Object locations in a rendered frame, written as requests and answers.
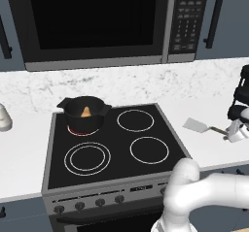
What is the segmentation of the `black and steel stove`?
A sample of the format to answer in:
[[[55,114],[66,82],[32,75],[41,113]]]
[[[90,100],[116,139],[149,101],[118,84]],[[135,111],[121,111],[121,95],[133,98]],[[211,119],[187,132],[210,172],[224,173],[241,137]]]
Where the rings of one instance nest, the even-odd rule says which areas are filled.
[[[81,212],[162,206],[160,189],[189,155],[157,104],[113,108],[88,135],[75,134],[64,114],[53,114],[42,185],[48,217],[77,212],[77,202],[85,203]],[[99,198],[102,208],[95,205]],[[58,205],[62,214],[53,211]]]

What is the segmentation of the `black and steel microwave oven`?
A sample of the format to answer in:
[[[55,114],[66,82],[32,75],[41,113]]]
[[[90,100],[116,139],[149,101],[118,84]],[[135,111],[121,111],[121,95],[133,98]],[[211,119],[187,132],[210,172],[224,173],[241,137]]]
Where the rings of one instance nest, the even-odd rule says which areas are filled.
[[[192,62],[206,0],[8,0],[29,71]]]

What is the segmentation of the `pale grey shaker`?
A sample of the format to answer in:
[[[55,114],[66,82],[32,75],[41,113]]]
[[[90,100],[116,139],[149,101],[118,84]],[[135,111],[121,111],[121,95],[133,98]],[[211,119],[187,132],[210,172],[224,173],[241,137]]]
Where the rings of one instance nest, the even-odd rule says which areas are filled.
[[[0,131],[6,132],[13,127],[13,121],[6,108],[0,103]]]

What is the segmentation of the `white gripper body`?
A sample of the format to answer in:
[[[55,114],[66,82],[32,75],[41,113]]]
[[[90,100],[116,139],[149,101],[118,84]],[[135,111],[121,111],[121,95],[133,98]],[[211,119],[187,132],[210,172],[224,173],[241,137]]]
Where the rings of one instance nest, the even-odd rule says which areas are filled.
[[[231,143],[248,139],[249,123],[244,123],[240,119],[234,120],[227,128],[227,137]]]

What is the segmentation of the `grey metal spatula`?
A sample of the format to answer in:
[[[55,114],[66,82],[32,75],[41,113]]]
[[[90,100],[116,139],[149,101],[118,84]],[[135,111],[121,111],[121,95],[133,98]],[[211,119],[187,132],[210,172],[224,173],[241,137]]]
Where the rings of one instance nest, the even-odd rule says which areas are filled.
[[[209,130],[215,131],[217,133],[220,133],[222,135],[227,135],[227,132],[219,129],[217,127],[214,126],[207,126],[205,123],[197,121],[191,117],[189,117],[186,122],[183,125],[184,128],[198,132],[198,133],[204,133],[207,132]]]

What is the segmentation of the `blue-grey cupboard door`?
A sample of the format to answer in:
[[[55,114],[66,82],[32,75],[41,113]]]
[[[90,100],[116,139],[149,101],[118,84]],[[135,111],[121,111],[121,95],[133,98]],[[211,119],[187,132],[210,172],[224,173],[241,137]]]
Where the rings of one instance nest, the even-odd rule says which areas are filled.
[[[13,49],[12,58],[5,59],[0,47],[0,72],[24,71],[25,66],[19,47],[18,35],[15,29],[9,0],[0,0],[0,17],[3,21],[9,46]]]
[[[249,0],[223,0],[212,48],[206,47],[215,2],[206,2],[196,59],[249,57]]]

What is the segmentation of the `black oven door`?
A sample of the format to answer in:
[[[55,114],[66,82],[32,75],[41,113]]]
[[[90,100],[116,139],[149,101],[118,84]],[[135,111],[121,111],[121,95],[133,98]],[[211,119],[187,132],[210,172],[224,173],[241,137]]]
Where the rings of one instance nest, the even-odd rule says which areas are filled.
[[[88,222],[83,225],[59,223],[56,219],[60,216],[78,215],[79,212],[68,215],[50,215],[50,223],[53,232],[151,232],[153,224],[160,218],[162,212],[148,213],[144,215],[132,215],[124,218],[111,218],[106,221]]]

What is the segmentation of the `black cooking pot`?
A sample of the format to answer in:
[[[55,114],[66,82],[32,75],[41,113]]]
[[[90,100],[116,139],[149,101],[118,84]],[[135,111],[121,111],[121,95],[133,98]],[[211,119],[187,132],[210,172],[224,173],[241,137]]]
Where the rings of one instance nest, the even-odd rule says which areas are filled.
[[[57,107],[63,109],[68,127],[79,134],[88,134],[99,129],[112,108],[94,96],[64,98]],[[81,117],[84,107],[89,107],[91,116]]]

